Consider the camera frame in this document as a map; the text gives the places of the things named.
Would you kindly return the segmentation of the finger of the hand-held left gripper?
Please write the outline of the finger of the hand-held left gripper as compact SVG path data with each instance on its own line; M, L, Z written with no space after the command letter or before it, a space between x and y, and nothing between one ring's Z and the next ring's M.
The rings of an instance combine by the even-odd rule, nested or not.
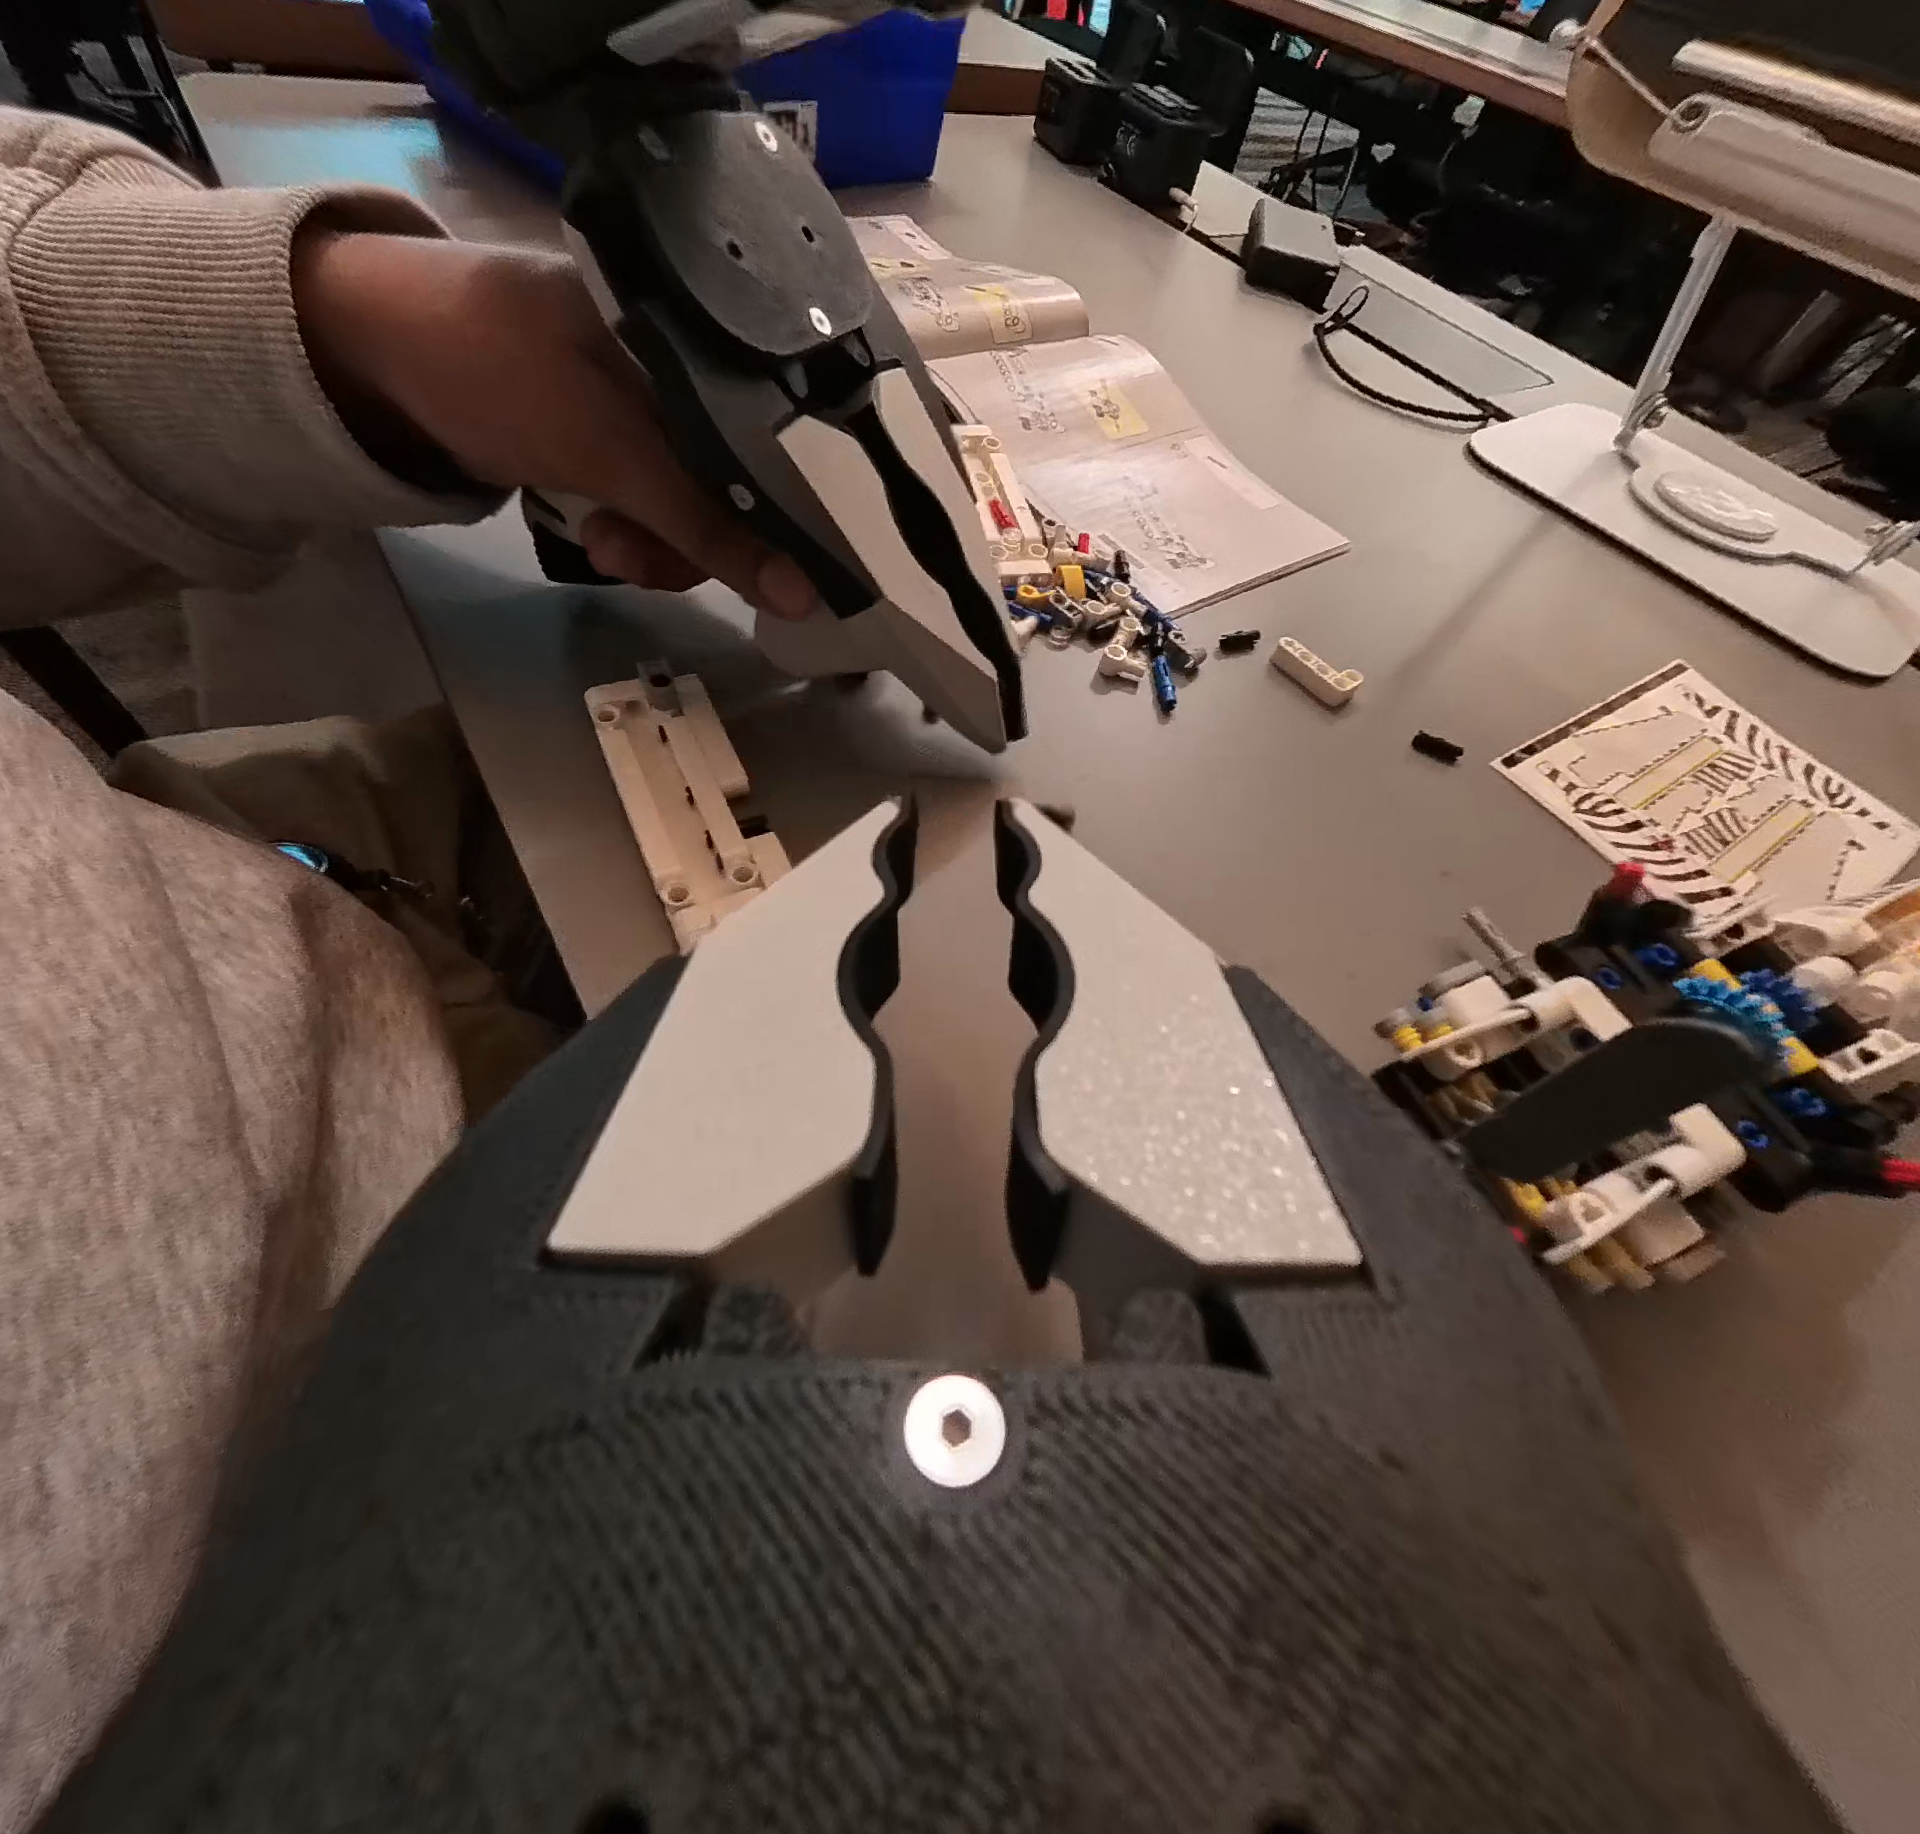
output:
M902 555L882 583L914 657L914 692L975 743L1024 736L1020 660L993 550L935 401L902 362L872 380L868 459Z
M793 675L888 672L926 702L914 692L914 657L882 589L888 559L902 555L902 544L868 459L872 418L872 388L857 388L825 410L794 407L779 388L749 390L752 519L764 542L797 560L820 597L804 620L764 623L760 640Z

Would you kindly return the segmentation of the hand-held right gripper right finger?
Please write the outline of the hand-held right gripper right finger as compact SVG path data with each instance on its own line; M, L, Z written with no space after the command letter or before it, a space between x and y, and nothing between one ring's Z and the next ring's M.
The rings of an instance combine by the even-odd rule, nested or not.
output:
M1213 949L1034 803L991 816L1013 1076L1005 1221L1078 1304L1350 1278L1362 1251Z

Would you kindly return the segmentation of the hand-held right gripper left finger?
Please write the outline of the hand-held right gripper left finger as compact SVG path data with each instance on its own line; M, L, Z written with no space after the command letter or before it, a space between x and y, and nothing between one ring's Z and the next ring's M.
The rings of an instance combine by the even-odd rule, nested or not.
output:
M893 1057L917 803L858 816L682 962L543 1241L713 1285L869 1277L898 1213Z

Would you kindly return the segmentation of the white lego panel assembly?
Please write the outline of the white lego panel assembly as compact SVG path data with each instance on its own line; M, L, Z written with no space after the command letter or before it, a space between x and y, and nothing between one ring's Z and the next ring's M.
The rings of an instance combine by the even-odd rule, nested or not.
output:
M776 886L789 855L749 810L749 775L701 676L644 666L588 687L584 709L674 946L688 956Z

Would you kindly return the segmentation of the person's left forearm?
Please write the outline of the person's left forearm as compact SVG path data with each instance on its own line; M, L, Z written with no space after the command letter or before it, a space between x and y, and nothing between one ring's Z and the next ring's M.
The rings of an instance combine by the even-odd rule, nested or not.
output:
M304 233L447 236L394 191L207 189L97 121L4 107L4 630L249 591L322 529L504 505L346 426L299 335Z

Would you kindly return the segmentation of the pile of loose lego pieces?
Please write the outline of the pile of loose lego pieces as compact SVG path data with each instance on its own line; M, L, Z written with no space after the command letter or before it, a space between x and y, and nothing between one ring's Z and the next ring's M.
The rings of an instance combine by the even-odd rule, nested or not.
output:
M1156 717L1171 719L1204 651L1141 589L1144 574L1126 555L1073 533L1027 495L995 431L961 422L950 433L1015 653L1034 643L1082 646L1097 684L1139 689Z

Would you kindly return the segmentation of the person's left hand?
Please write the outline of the person's left hand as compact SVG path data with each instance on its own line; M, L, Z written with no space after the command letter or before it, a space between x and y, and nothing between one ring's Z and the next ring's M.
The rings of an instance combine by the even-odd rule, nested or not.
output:
M789 620L817 606L804 571L682 463L570 262L307 224L289 283L329 404L404 478L454 469L584 500L584 559L632 587L718 580Z

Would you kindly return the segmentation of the thin instruction booklet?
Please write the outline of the thin instruction booklet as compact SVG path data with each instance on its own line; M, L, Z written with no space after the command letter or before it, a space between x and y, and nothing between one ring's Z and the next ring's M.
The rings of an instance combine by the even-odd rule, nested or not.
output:
M907 214L857 214L857 249L926 359L1078 341L1079 294L1047 271L953 255Z

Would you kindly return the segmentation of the blue plastic bin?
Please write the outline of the blue plastic bin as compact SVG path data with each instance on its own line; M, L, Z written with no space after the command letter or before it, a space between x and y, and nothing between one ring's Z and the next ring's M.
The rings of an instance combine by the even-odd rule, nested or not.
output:
M547 194L563 164L477 104L438 65L425 0L362 0L376 37L395 48L440 117L458 123ZM834 191L926 180L935 162L961 19L888 12L794 44L739 71L742 87L811 158Z

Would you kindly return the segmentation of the open instruction booklet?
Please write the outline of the open instruction booklet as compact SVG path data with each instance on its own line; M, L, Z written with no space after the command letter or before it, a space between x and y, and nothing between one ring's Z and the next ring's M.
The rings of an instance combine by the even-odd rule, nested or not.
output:
M1343 555L1350 537L1215 437L1139 343L1091 333L950 355L929 377L990 428L1046 523L1123 555L1170 614Z

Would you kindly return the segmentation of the black charger box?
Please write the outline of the black charger box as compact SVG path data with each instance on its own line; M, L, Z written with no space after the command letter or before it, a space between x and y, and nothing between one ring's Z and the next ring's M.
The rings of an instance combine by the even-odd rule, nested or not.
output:
M1102 166L1117 140L1124 83L1095 61L1076 55L1051 55L1034 104L1034 140L1067 166Z
M1213 119L1178 90L1134 82L1117 97L1113 138L1098 178L1153 211L1189 194L1213 146Z

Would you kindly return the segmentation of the black power adapter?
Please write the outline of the black power adapter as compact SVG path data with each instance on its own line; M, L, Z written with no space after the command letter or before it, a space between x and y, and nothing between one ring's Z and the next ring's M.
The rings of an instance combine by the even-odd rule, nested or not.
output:
M1246 287L1323 310L1340 270L1334 224L1273 194L1258 194L1238 249Z

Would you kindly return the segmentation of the tan trousers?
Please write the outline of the tan trousers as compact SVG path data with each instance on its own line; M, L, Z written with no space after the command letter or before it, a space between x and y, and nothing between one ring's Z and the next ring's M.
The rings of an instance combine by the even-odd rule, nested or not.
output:
M257 841L315 841L435 886L369 906L435 984L467 1113L488 1111L584 1015L493 796L444 704L161 736L108 784Z

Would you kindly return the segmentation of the zebra striped sticker sheet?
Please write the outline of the zebra striped sticker sheet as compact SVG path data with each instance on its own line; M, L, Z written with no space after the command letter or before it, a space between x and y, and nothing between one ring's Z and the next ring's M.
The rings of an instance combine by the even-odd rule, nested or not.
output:
M1915 822L1672 661L1493 758L1604 861L1703 922L1869 902L1915 864Z

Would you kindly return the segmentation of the black chair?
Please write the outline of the black chair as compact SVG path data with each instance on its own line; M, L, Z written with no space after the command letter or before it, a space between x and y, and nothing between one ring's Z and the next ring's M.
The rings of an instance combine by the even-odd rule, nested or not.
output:
M1 48L26 103L110 125L215 182L144 0L1 0Z

